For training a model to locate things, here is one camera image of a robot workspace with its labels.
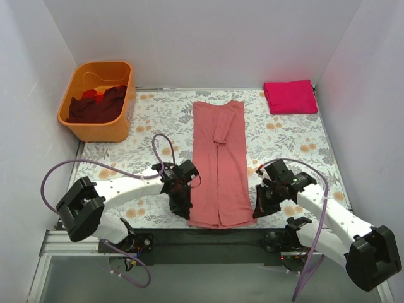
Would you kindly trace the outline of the salmon pink polo shirt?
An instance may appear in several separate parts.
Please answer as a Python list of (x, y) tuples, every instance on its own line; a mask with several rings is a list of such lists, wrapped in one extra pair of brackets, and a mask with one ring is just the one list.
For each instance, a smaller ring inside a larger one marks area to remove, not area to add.
[(195, 102), (193, 117), (193, 164), (201, 182), (192, 183), (188, 223), (211, 229), (254, 224), (243, 102)]

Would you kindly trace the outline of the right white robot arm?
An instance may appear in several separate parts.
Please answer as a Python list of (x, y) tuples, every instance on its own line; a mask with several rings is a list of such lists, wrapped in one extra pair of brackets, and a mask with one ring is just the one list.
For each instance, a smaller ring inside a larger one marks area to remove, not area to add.
[(261, 183), (256, 186), (254, 218), (272, 215), (290, 200), (318, 219), (288, 218), (285, 228), (270, 237), (274, 245), (321, 253), (345, 268), (351, 281), (366, 292), (402, 270), (393, 231), (349, 212), (328, 197), (327, 185), (319, 185), (305, 172), (293, 173), (282, 159), (265, 163), (256, 174)]

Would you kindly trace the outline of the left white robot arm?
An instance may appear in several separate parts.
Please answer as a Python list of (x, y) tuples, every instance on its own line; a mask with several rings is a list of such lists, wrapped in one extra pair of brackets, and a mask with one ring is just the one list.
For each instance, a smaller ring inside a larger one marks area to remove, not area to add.
[(190, 160), (180, 165), (155, 164), (138, 177), (125, 176), (109, 181), (78, 179), (56, 206), (69, 238), (79, 242), (90, 236), (111, 242), (118, 251), (133, 248), (134, 232), (122, 218), (106, 213), (128, 201), (146, 196), (166, 194), (170, 211), (186, 220), (190, 217), (191, 181), (199, 179), (199, 172)]

